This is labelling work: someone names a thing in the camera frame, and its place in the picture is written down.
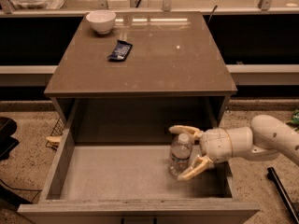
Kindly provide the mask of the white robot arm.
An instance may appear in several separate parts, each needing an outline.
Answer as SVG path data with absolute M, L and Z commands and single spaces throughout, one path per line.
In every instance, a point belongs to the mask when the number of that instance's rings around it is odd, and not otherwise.
M 179 181 L 190 180 L 215 164 L 235 157 L 268 161 L 281 153 L 299 165 L 299 133 L 272 116 L 258 115 L 251 120 L 249 127 L 214 128 L 203 132 L 192 126 L 174 125 L 169 132 L 187 134 L 192 143 L 199 142 L 201 150 L 190 166 L 178 175 Z

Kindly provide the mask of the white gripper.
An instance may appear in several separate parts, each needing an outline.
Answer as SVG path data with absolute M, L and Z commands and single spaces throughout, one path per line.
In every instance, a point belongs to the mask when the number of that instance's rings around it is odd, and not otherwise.
M 232 158 L 233 148 L 229 134 L 223 129 L 210 129 L 203 132 L 199 128 L 174 125 L 169 128 L 172 134 L 185 133 L 191 141 L 200 139 L 200 148 L 204 157 L 197 155 L 190 166 L 178 175 L 178 181 L 188 181 L 200 175 L 214 163 L 222 163 Z

